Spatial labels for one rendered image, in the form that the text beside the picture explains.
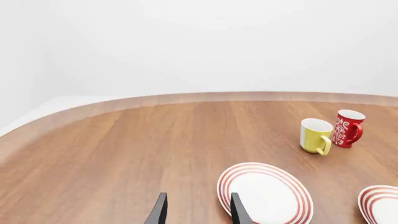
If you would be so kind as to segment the red mug with white pattern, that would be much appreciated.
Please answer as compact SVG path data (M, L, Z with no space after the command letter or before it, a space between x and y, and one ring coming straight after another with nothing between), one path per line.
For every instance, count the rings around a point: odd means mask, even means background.
M351 148L363 135L362 123L365 115L353 110L339 110L332 137L338 147Z

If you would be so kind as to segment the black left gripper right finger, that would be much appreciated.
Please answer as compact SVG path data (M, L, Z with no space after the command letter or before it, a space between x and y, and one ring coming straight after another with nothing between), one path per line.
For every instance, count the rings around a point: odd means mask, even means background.
M255 224L248 215L238 193L231 194L230 205L233 224Z

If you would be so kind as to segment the white plate with red rings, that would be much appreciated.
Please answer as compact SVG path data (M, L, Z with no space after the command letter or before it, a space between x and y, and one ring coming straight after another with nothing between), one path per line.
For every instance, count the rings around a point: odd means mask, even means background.
M398 187L366 187L358 195L358 207L367 224L398 224Z
M231 214L231 194L237 193L254 224L310 224L314 214L305 186L269 164L243 162L227 168L216 192L227 214Z

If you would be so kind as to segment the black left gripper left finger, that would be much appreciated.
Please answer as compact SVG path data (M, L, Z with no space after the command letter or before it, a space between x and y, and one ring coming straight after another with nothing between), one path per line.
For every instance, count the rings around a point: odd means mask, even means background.
M167 194L161 192L144 224L165 224L167 219Z

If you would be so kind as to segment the yellow and white mug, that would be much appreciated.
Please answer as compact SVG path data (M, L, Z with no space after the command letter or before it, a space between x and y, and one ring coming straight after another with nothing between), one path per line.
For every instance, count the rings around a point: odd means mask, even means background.
M301 121L300 145L304 151L318 153L326 156L331 148L330 135L333 131L332 124L315 118Z

